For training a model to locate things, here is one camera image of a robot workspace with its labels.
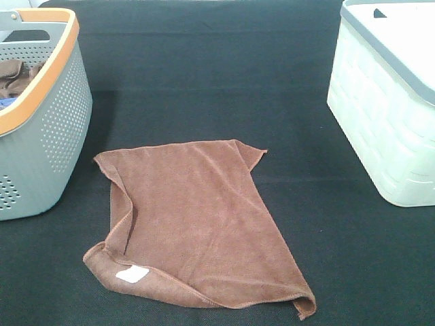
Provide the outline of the black table mat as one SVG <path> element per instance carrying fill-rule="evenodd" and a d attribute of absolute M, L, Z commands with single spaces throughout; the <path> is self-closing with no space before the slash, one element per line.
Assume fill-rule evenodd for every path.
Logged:
<path fill-rule="evenodd" d="M 191 309 L 106 290 L 102 151 L 238 139 L 317 302 L 305 325 L 433 325 L 434 208 L 374 188 L 326 95 L 340 1 L 49 1 L 73 10 L 93 108 L 62 198 L 1 223 L 2 325 L 299 325 L 289 303 Z"/>

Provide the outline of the grey perforated laundry basket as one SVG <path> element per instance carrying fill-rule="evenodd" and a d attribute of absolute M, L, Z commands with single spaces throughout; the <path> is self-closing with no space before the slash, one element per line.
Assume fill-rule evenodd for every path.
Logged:
<path fill-rule="evenodd" d="M 65 8 L 1 12 L 1 61 L 45 62 L 1 110 L 1 219 L 47 211 L 61 197 L 86 138 L 92 112 L 75 13 Z"/>

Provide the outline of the white lidded storage box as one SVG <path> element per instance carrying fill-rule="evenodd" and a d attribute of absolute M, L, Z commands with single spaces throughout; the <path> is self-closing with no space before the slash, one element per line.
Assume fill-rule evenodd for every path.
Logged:
<path fill-rule="evenodd" d="M 434 2 L 344 1 L 327 104 L 380 195 L 434 204 Z"/>

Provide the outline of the brown towel with white label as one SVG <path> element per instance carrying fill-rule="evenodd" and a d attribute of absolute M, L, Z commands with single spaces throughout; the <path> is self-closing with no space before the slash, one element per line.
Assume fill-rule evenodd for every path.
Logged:
<path fill-rule="evenodd" d="M 117 149 L 95 157 L 110 180 L 110 231 L 83 261 L 111 291 L 194 308 L 315 296 L 251 172 L 262 149 L 238 140 Z"/>

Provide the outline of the brown towel in basket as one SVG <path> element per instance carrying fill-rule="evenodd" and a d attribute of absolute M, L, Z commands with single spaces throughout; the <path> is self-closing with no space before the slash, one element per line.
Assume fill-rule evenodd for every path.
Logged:
<path fill-rule="evenodd" d="M 44 65 L 28 67 L 18 59 L 1 61 L 1 99 L 20 96 Z"/>

